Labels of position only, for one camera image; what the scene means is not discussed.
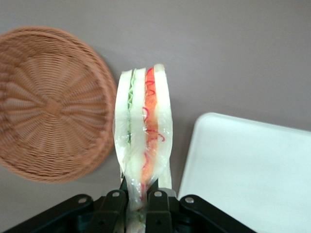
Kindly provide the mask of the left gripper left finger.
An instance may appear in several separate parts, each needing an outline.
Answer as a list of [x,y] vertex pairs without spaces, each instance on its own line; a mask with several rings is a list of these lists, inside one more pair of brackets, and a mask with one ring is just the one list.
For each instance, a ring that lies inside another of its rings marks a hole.
[[6,230],[7,233],[123,233],[127,206],[126,179],[119,189],[97,200],[76,195]]

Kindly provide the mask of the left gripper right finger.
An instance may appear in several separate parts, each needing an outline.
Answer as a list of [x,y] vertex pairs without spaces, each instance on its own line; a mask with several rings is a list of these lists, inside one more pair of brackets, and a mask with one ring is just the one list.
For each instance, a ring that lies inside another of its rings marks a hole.
[[155,181],[148,189],[147,233],[253,233],[254,230],[197,195],[180,200]]

